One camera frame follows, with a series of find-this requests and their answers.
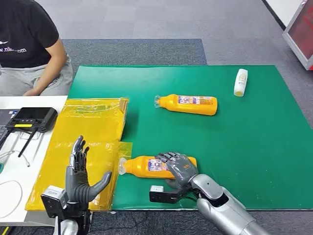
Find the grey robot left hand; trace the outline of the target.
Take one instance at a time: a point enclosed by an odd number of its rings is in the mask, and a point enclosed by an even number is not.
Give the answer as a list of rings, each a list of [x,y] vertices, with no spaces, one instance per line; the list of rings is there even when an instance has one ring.
[[[72,203],[88,205],[108,186],[112,175],[112,172],[107,171],[101,180],[91,186],[87,171],[89,147],[84,148],[85,143],[81,135],[73,144],[66,170],[66,192]]]

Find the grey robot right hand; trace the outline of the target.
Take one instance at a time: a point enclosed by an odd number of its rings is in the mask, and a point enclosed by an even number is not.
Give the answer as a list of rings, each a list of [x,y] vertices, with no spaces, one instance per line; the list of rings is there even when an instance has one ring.
[[[198,174],[198,168],[184,154],[178,152],[159,153],[155,158],[164,163],[173,175],[173,179],[165,180],[173,189],[183,188],[192,178]]]

